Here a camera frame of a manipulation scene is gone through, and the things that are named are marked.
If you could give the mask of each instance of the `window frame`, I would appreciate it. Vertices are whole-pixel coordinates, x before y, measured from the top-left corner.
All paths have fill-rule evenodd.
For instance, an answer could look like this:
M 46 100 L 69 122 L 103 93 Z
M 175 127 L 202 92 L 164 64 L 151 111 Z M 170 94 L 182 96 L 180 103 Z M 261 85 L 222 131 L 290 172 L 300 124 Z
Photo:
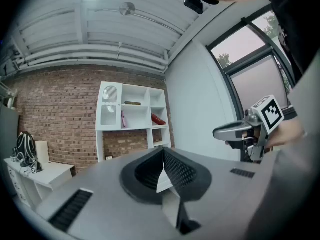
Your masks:
M 279 61 L 282 69 L 284 70 L 291 87 L 294 88 L 296 85 L 293 69 L 288 59 L 286 58 L 286 56 L 283 54 L 280 48 L 272 41 L 272 39 L 267 34 L 265 34 L 260 28 L 258 28 L 255 24 L 252 23 L 254 20 L 270 12 L 271 10 L 272 10 L 272 5 L 269 4 L 261 8 L 260 10 L 256 11 L 255 13 L 251 14 L 250 16 L 242 18 L 238 24 L 230 28 L 227 32 L 225 32 L 220 37 L 218 37 L 215 41 L 213 41 L 210 45 L 206 46 L 208 52 L 211 54 L 212 59 L 216 63 L 226 83 L 226 86 L 231 96 L 231 100 L 234 105 L 237 120 L 243 120 L 244 109 L 243 109 L 239 94 L 236 90 L 236 87 L 231 79 L 231 76 L 233 76 L 234 74 L 245 70 L 247 67 L 255 64 L 256 62 L 259 62 L 260 60 L 268 56 L 272 56 L 275 64 L 277 65 L 281 80 L 283 82 L 283 87 L 285 88 L 284 78 L 282 76 L 281 70 L 275 58 Z M 251 31 L 253 31 L 265 43 L 265 45 L 249 53 L 248 55 L 232 63 L 231 65 L 225 68 L 222 68 L 216 56 L 213 54 L 212 50 L 216 46 L 221 44 L 223 41 L 225 41 L 227 38 L 232 36 L 235 32 L 245 27 L 248 27 Z M 289 106 L 288 108 L 283 109 L 282 111 L 283 111 L 283 114 L 285 115 L 285 120 L 288 120 L 297 116 L 292 106 Z M 245 152 L 241 150 L 241 161 L 245 162 L 246 160 L 247 159 L 245 157 Z

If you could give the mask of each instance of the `brick wall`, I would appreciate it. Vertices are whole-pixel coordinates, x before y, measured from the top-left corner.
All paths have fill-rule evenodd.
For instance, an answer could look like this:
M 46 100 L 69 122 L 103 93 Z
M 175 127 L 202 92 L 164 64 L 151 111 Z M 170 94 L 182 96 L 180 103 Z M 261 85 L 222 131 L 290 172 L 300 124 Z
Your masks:
M 162 76 L 97 65 L 52 67 L 15 76 L 5 82 L 18 90 L 15 107 L 20 114 L 19 131 L 30 132 L 36 141 L 47 141 L 50 161 L 75 166 L 77 172 L 98 162 L 96 108 L 101 82 L 165 90 Z M 171 143 L 174 146 L 169 119 Z M 154 131 L 154 138 L 161 133 Z M 104 153 L 118 157 L 148 148 L 147 131 L 105 132 Z

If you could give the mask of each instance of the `table surface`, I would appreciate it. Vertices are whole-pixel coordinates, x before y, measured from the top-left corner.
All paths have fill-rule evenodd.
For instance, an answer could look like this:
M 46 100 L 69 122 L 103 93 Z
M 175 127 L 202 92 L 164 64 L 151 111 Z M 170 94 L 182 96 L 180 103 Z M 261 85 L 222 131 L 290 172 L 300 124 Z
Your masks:
M 42 171 L 32 174 L 31 172 L 26 172 L 28 167 L 21 167 L 20 162 L 13 162 L 10 158 L 4 159 L 4 161 L 22 176 L 44 185 L 50 185 L 52 181 L 74 167 L 70 164 L 47 162 L 42 164 Z

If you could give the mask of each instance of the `red book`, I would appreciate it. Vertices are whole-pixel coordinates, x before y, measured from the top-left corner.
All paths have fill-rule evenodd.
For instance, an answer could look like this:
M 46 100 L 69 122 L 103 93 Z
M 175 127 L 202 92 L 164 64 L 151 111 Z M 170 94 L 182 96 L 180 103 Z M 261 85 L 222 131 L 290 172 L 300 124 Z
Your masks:
M 164 126 L 166 124 L 165 121 L 157 117 L 154 113 L 151 114 L 152 122 L 156 123 L 159 126 Z

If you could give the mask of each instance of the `camera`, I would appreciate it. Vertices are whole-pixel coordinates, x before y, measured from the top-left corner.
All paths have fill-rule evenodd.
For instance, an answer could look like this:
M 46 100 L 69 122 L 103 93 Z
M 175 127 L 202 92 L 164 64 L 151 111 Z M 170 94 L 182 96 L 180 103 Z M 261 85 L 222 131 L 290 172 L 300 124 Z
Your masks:
M 197 14 L 204 13 L 204 5 L 201 2 L 201 0 L 184 0 L 183 3 L 186 7 L 189 7 L 191 10 L 193 10 Z

